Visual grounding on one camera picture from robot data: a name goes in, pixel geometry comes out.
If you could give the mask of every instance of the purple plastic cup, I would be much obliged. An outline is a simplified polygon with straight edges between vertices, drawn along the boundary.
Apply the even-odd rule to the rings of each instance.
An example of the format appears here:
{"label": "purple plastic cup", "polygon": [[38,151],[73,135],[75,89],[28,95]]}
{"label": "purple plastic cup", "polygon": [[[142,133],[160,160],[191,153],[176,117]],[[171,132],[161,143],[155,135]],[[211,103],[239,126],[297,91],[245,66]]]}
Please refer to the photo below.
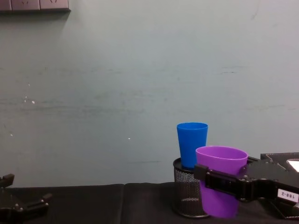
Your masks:
{"label": "purple plastic cup", "polygon": [[[198,164],[232,175],[239,174],[247,158],[248,154],[237,148],[205,146],[196,149]],[[200,181],[200,190],[202,207],[207,214],[219,218],[236,216],[239,201],[234,196],[206,188],[204,181]]]}

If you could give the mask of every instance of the mesh pen holder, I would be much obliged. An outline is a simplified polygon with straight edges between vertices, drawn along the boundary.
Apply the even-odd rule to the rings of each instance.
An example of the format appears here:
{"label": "mesh pen holder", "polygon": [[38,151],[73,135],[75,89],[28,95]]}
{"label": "mesh pen holder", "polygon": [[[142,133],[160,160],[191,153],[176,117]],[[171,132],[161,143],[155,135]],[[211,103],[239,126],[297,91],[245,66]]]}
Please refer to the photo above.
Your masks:
{"label": "mesh pen holder", "polygon": [[173,209],[188,218],[209,217],[202,208],[199,180],[193,175],[193,170],[182,167],[181,159],[173,162],[174,167],[174,202]]}

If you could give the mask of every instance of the black tablecloth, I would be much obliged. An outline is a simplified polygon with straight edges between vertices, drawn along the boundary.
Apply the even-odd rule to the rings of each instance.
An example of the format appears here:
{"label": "black tablecloth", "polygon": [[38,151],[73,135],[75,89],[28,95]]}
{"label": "black tablecloth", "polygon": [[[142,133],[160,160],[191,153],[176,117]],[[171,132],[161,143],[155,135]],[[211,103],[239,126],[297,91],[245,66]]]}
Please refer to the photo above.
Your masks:
{"label": "black tablecloth", "polygon": [[291,224],[266,202],[241,203],[234,219],[189,219],[171,209],[173,183],[9,189],[25,202],[52,193],[46,217],[28,224]]}

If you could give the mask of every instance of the painted wall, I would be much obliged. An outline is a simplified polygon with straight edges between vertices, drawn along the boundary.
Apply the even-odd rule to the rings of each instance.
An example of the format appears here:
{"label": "painted wall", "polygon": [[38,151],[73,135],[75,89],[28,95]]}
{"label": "painted wall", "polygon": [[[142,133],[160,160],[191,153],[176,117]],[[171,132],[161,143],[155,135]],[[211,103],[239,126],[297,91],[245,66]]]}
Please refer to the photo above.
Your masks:
{"label": "painted wall", "polygon": [[298,151],[299,1],[70,0],[0,17],[0,171],[15,186],[173,180],[176,124]]}

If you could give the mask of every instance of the cup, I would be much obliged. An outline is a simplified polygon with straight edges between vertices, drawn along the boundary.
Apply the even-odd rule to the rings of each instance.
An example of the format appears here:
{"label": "cup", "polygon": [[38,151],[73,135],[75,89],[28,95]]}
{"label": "cup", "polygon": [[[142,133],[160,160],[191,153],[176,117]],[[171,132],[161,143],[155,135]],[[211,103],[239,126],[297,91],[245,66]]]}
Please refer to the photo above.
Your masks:
{"label": "cup", "polygon": [[207,129],[208,125],[204,123],[182,123],[177,125],[183,167],[194,169],[196,164],[195,150],[206,145]]}
{"label": "cup", "polygon": [[[209,169],[237,175],[247,164],[248,154],[240,149],[225,146],[206,146],[196,149],[197,163]],[[204,211],[214,217],[232,218],[238,212],[239,201],[232,195],[206,188],[200,181]]]}

